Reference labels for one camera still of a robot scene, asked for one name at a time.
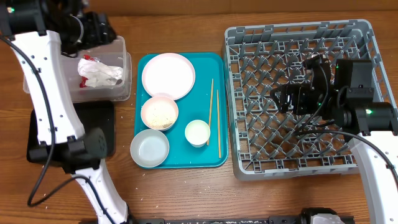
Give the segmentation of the white cup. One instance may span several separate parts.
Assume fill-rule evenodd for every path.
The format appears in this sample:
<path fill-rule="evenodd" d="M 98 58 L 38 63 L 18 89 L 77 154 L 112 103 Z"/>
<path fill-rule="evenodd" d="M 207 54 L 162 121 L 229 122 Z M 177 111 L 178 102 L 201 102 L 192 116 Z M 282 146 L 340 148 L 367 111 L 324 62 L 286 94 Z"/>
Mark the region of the white cup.
<path fill-rule="evenodd" d="M 185 138 L 193 147 L 202 147 L 210 135 L 208 124 L 196 119 L 189 122 L 185 128 Z"/>

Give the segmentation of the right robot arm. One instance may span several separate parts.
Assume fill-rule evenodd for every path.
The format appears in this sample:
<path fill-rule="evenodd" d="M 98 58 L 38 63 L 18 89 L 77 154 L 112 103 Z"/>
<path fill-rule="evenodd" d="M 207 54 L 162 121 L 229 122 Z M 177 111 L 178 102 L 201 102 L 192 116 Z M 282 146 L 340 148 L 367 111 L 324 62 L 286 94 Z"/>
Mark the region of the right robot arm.
<path fill-rule="evenodd" d="M 371 223 L 397 223 L 397 111 L 374 99 L 373 63 L 338 59 L 331 72 L 324 55 L 305 59 L 310 83 L 283 84 L 270 92 L 281 113 L 330 120 L 338 127 L 306 130 L 305 122 L 294 134 L 339 134 L 349 144 L 359 168 Z"/>

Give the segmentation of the red foil wrapper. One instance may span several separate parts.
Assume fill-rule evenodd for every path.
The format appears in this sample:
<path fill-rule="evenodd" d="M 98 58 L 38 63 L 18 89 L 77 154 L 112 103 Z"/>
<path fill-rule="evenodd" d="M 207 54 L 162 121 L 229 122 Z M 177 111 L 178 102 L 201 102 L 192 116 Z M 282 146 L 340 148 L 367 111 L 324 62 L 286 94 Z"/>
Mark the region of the red foil wrapper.
<path fill-rule="evenodd" d="M 87 61 L 97 62 L 98 60 L 95 57 L 84 54 L 83 58 L 79 61 L 78 74 L 81 76 L 80 88 L 86 87 L 86 81 L 88 80 L 88 78 L 83 75 L 83 66 L 87 64 Z"/>

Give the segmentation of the white napkin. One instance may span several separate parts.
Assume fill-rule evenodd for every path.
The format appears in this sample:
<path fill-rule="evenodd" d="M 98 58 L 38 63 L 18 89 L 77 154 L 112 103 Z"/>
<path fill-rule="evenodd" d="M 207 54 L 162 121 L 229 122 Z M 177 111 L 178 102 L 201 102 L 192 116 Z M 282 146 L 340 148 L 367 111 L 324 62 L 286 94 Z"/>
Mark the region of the white napkin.
<path fill-rule="evenodd" d="M 87 61 L 83 66 L 83 75 L 88 78 L 86 87 L 116 85 L 123 77 L 123 68 L 105 65 L 101 62 Z"/>

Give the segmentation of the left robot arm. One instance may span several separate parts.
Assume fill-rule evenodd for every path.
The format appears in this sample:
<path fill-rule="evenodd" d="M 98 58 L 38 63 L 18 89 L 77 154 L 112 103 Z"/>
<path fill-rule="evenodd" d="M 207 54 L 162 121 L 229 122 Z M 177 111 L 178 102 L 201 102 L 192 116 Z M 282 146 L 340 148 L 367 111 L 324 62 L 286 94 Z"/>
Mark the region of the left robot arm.
<path fill-rule="evenodd" d="M 27 160 L 61 167 L 77 181 L 98 223 L 134 223 L 106 167 L 115 153 L 115 114 L 110 101 L 74 104 L 62 58 L 110 44 L 116 38 L 108 17 L 86 11 L 84 1 L 2 1 L 1 40 L 14 51 L 34 106 L 37 131 Z"/>

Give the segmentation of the pink round plate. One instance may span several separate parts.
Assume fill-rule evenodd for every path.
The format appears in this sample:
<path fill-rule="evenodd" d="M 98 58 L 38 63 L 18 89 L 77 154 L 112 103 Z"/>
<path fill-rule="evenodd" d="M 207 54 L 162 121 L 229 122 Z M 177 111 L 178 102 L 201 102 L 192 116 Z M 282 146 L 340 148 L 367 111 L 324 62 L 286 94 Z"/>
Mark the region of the pink round plate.
<path fill-rule="evenodd" d="M 195 84 L 195 69 L 188 58 L 176 53 L 159 54 L 150 59 L 142 71 L 142 85 L 150 96 L 167 96 L 179 100 Z"/>

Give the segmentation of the pink bowl with rice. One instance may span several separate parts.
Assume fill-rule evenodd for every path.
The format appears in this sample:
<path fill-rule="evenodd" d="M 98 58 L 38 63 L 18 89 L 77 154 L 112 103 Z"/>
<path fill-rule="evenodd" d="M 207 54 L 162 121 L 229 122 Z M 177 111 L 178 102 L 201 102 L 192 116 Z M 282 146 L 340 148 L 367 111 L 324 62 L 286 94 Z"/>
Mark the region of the pink bowl with rice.
<path fill-rule="evenodd" d="M 141 120 L 150 129 L 166 131 L 178 118 L 176 102 L 166 96 L 155 96 L 148 99 L 141 108 Z"/>

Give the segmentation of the grey-white bowl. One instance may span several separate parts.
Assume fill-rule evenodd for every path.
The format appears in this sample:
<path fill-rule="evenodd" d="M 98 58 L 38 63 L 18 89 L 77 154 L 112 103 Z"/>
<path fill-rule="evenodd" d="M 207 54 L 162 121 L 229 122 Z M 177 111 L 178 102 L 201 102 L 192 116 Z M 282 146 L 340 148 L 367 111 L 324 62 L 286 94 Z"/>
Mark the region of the grey-white bowl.
<path fill-rule="evenodd" d="M 144 168 L 153 168 L 163 163 L 170 151 L 169 140 L 161 131 L 145 129 L 134 136 L 130 145 L 133 161 Z"/>

